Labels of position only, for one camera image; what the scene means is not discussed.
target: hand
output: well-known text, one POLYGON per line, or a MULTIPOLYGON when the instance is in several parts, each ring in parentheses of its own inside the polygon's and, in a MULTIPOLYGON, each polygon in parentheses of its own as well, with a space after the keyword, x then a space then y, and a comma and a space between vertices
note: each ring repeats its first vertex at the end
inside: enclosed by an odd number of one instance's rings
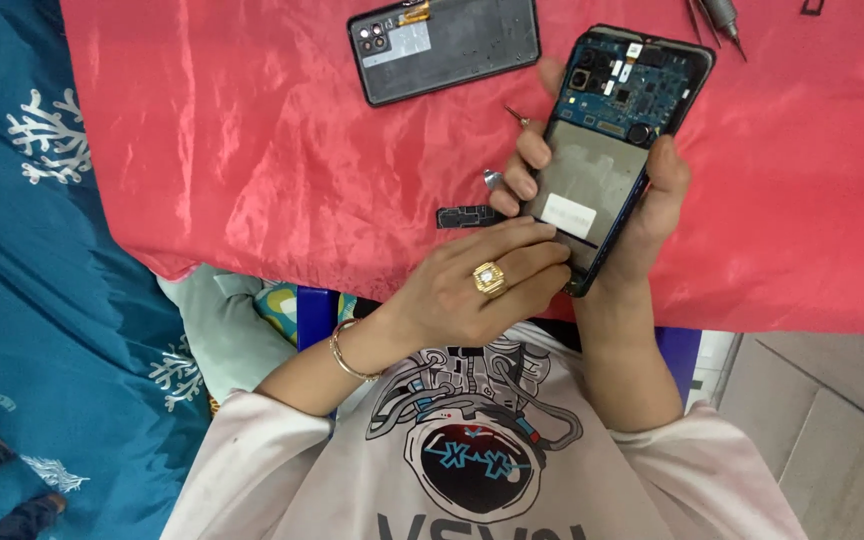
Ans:
MULTIPOLYGON (((538 62, 538 77, 546 92, 557 96, 566 68, 556 60, 538 62)), ((552 152, 543 132, 545 122, 532 120, 515 142, 516 152, 506 163, 505 183, 491 193, 489 203, 504 215, 518 215, 519 201, 536 196, 536 181, 526 164, 535 169, 548 166, 552 152)), ((689 189, 689 165, 679 157, 675 141, 664 135, 652 145, 646 171, 651 184, 630 216, 605 265, 592 283, 586 298, 601 298, 602 293, 623 294, 641 289, 659 255, 663 243, 679 223, 679 209, 689 189)))
POLYGON ((544 312, 565 286, 569 248, 552 242, 556 228, 531 217, 442 244, 375 313, 409 352, 458 345, 482 347, 509 328, 544 312), (475 287, 473 272, 495 263, 509 289, 489 300, 475 287))

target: phone housing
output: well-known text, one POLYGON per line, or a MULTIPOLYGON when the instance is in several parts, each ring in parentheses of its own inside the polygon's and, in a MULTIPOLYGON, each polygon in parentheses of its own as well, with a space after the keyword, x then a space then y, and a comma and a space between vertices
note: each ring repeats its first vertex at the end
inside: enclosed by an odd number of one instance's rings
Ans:
POLYGON ((708 47, 609 25, 576 40, 543 135, 552 159, 521 209, 571 249, 565 293, 589 292, 649 184, 649 149, 678 132, 714 65, 708 47))
POLYGON ((366 102, 386 105, 533 65, 535 0, 415 0, 346 22, 366 102))

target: red satin tablecloth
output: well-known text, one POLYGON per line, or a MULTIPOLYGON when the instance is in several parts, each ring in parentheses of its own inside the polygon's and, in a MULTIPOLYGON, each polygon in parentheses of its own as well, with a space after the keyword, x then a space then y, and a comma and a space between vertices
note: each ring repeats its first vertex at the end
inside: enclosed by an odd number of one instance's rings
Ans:
MULTIPOLYGON (((684 0, 536 1, 546 56, 597 22, 694 41, 684 0)), ((735 2, 750 63, 726 41, 678 135, 694 181, 652 276, 656 323, 864 332, 864 0, 819 17, 735 2)), ((368 107, 345 21, 379 5, 63 0, 126 251, 171 279, 206 262, 385 300, 465 234, 434 214, 486 201, 481 172, 519 133, 502 104, 551 102, 525 69, 368 107)))

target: white t-shirt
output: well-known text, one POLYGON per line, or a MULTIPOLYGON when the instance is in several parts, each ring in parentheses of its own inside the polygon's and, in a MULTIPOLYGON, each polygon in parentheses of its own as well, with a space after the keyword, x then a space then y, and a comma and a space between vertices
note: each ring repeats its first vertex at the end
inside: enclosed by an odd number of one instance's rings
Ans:
POLYGON ((423 350, 332 423, 236 391, 167 540, 804 540, 752 441, 696 404, 609 432, 581 359, 534 325, 423 350))

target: bracelet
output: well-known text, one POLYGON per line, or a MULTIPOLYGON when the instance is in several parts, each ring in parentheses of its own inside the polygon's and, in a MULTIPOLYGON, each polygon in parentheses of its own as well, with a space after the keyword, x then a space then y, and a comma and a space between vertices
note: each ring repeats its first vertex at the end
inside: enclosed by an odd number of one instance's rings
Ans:
POLYGON ((332 358, 339 364, 339 367, 345 370, 345 373, 352 375, 356 379, 361 379, 366 383, 372 383, 381 379, 385 370, 373 374, 359 373, 350 367, 344 359, 342 359, 342 350, 339 350, 339 333, 342 332, 343 328, 354 325, 361 320, 362 319, 346 319, 339 323, 339 325, 335 326, 335 329, 332 330, 332 337, 328 340, 328 348, 332 351, 332 358))

